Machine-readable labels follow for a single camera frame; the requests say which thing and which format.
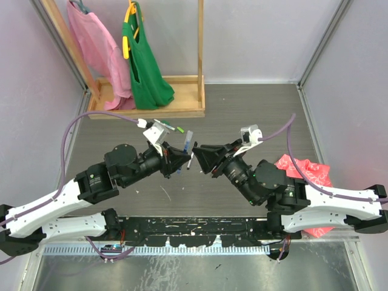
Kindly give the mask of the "black white marker pen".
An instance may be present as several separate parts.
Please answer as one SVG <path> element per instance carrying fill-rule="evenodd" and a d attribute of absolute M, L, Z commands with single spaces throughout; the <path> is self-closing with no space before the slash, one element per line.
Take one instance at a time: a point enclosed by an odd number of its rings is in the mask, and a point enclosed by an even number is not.
<path fill-rule="evenodd" d="M 193 157 L 194 157 L 194 153 L 192 152 L 192 153 L 190 154 L 190 160 L 189 160 L 189 162 L 188 162 L 188 164 L 187 164 L 187 167 L 186 167 L 187 170 L 190 169 L 191 163 L 192 163 L 192 161 L 193 161 Z"/>

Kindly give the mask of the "clear pen cap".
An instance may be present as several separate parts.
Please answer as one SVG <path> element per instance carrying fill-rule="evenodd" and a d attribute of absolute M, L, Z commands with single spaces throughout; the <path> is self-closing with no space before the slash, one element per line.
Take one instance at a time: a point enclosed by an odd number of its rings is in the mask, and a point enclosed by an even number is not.
<path fill-rule="evenodd" d="M 186 141 L 186 142 L 190 142 L 191 139 L 192 139 L 192 136 L 193 136 L 193 132 L 192 132 L 191 130 L 188 130 L 188 131 L 187 131 L 187 134 L 186 134 L 186 139 L 185 139 L 185 141 Z"/>

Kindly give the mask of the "blue pen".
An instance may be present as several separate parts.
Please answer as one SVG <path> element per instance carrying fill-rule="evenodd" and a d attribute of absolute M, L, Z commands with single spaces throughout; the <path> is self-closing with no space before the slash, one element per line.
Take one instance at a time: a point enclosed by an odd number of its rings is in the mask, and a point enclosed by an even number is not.
<path fill-rule="evenodd" d="M 184 153 L 187 153 L 187 152 L 188 152 L 190 143 L 191 143 L 191 141 L 186 141 L 186 143 L 185 143 L 185 145 L 184 145 L 184 149 L 183 149 L 183 152 L 184 152 Z M 178 168 L 178 170 L 177 170 L 177 174 L 180 174 L 180 173 L 181 173 L 181 169 L 182 169 L 182 167 L 180 166 L 180 167 Z"/>

